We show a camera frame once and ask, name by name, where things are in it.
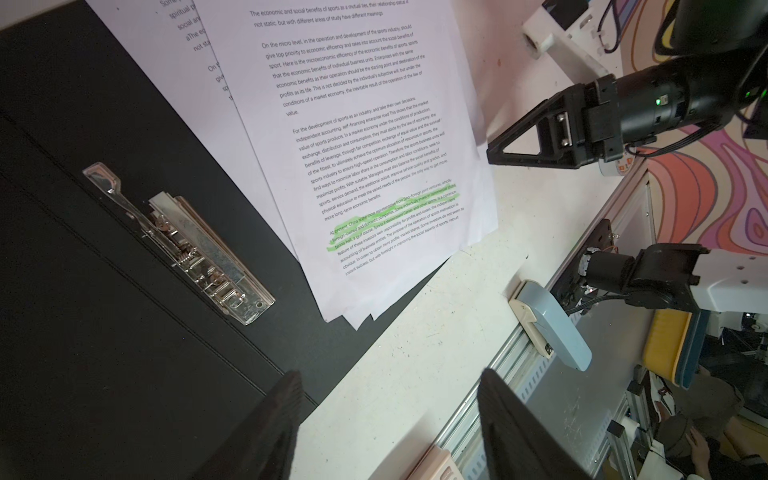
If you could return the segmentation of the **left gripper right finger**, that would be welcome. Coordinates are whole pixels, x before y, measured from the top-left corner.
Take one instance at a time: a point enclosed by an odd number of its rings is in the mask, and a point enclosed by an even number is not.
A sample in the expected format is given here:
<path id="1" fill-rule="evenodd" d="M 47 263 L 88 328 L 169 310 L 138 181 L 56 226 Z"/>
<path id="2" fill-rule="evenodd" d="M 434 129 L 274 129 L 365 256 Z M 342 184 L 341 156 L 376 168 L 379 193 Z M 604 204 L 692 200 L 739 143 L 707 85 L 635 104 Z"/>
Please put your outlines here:
<path id="1" fill-rule="evenodd" d="M 477 401 L 491 479 L 589 477 L 495 370 L 483 370 Z"/>

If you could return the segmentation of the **stack of printed papers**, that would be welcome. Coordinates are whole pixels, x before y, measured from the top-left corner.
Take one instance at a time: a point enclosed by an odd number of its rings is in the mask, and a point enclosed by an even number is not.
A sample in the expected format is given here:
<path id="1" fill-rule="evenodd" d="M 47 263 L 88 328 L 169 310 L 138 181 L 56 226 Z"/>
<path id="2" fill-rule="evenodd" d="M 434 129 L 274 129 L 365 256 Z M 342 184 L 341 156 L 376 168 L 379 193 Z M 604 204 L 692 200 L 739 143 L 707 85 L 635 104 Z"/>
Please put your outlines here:
<path id="1" fill-rule="evenodd" d="M 326 321 L 359 327 L 497 225 L 447 1 L 95 1 L 267 215 Z"/>

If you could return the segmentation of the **blue file folder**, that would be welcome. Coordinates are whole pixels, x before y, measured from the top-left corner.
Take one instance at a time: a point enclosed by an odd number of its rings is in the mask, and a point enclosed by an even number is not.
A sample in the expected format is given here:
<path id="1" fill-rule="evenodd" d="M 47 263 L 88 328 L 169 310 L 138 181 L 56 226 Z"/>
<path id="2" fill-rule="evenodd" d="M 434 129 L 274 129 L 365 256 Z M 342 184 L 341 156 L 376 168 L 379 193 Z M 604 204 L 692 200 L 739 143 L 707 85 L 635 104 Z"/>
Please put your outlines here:
<path id="1" fill-rule="evenodd" d="M 292 372 L 306 420 L 414 298 L 325 322 L 204 34 L 174 59 L 179 105 L 84 1 L 1 32 L 1 475 L 241 478 L 254 419 Z M 85 176 L 105 164 L 142 213 L 185 198 L 274 296 L 225 314 Z"/>

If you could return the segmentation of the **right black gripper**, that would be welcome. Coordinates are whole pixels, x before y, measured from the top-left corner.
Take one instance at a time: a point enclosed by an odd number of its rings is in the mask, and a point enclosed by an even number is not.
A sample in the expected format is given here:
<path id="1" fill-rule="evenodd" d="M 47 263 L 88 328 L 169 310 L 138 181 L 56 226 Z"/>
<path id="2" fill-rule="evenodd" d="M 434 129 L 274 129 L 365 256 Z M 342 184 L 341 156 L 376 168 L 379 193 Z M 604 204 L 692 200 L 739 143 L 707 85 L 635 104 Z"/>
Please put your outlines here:
<path id="1" fill-rule="evenodd" d="M 607 75 L 543 100 L 491 140 L 497 166 L 580 168 L 617 161 L 625 147 L 645 145 L 682 124 L 687 85 L 669 73 Z"/>

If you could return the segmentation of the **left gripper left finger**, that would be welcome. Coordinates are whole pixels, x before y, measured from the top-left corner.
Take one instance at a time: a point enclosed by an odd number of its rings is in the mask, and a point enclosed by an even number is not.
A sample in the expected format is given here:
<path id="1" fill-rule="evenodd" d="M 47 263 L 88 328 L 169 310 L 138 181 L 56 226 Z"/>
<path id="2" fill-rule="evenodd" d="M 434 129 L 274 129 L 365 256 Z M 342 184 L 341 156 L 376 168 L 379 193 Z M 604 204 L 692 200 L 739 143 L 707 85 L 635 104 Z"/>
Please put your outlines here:
<path id="1" fill-rule="evenodd" d="M 194 479 L 287 479 L 295 454 L 302 378 L 287 372 L 203 465 Z"/>

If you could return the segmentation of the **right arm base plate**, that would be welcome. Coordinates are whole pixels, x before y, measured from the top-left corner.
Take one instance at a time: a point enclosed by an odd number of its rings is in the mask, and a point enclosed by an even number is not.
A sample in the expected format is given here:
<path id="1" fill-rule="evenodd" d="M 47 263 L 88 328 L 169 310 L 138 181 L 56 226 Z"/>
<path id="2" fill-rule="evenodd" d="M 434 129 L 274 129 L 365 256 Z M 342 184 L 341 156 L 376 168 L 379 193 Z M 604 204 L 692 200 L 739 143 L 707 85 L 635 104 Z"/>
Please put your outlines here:
<path id="1" fill-rule="evenodd" d="M 600 289 L 586 279 L 588 264 L 594 253 L 618 253 L 614 240 L 615 235 L 610 221 L 606 218 L 599 220 L 555 278 L 554 284 L 550 287 L 550 293 L 567 315 L 586 313 L 602 301 L 623 299 L 617 293 L 601 294 Z"/>

